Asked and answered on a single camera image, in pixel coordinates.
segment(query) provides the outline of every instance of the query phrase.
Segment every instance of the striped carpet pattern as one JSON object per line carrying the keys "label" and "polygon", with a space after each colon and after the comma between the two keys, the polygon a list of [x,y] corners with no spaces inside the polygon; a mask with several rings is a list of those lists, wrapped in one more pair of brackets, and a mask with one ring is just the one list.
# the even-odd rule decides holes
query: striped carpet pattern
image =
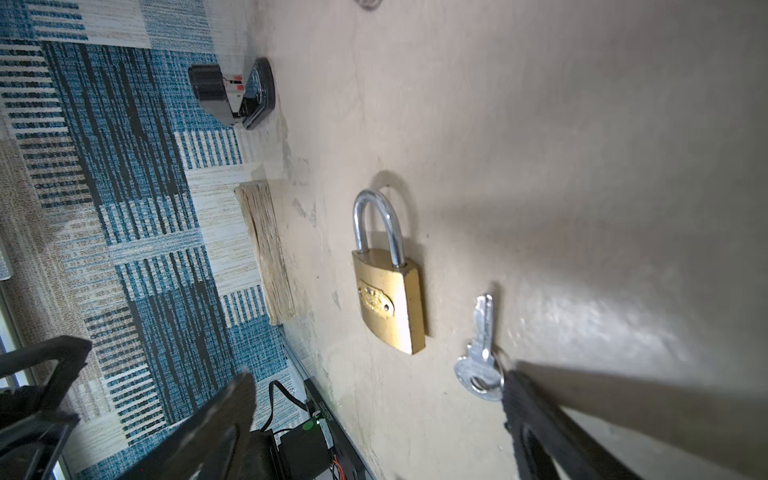
{"label": "striped carpet pattern", "polygon": [[[29,342],[91,339],[65,401],[77,478],[114,478],[243,368],[290,377],[233,188],[257,161],[205,113],[201,0],[8,0],[0,12],[0,236]],[[274,428],[297,425],[275,398]]]}

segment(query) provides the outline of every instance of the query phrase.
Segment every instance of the key hole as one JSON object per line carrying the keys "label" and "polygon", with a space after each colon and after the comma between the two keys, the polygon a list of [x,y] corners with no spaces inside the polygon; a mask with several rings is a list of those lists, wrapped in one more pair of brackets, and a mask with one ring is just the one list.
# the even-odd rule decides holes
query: key hole
{"label": "key hole", "polygon": [[469,382],[472,384],[472,388],[477,390],[478,393],[488,393],[488,390],[491,389],[483,379],[476,376],[473,376]]}

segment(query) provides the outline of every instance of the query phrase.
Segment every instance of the padlock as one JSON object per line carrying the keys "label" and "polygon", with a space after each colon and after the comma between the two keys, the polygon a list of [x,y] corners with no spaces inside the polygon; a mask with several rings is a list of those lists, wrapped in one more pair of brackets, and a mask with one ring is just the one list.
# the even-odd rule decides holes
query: padlock
{"label": "padlock", "polygon": [[[389,252],[368,248],[363,219],[366,205],[373,204],[384,220]],[[381,340],[405,353],[426,346],[419,266],[406,258],[400,222],[387,198],[378,191],[363,190],[353,209],[357,250],[352,252],[362,319]]]}

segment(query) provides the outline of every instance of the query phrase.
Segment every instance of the silver key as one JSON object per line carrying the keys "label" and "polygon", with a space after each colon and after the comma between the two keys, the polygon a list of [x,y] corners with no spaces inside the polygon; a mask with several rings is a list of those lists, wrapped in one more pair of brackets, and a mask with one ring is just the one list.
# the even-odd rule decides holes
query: silver key
{"label": "silver key", "polygon": [[489,402],[500,402],[504,376],[496,368],[493,357],[493,297],[481,295],[475,305],[475,338],[467,346],[467,356],[453,366],[459,382]]}

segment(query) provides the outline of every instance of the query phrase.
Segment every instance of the silver metal shackle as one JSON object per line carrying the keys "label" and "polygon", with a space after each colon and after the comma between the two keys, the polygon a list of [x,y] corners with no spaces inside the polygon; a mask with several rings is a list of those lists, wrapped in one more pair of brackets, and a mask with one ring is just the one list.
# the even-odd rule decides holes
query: silver metal shackle
{"label": "silver metal shackle", "polygon": [[400,232],[400,222],[397,220],[395,209],[387,198],[379,191],[365,189],[355,199],[352,217],[355,224],[355,240],[357,241],[357,251],[365,253],[368,248],[368,235],[366,234],[366,221],[363,214],[367,204],[376,205],[376,209],[384,220],[384,228],[389,239],[389,252],[392,254],[392,265],[398,268],[406,265],[406,255],[402,250],[402,233]]}

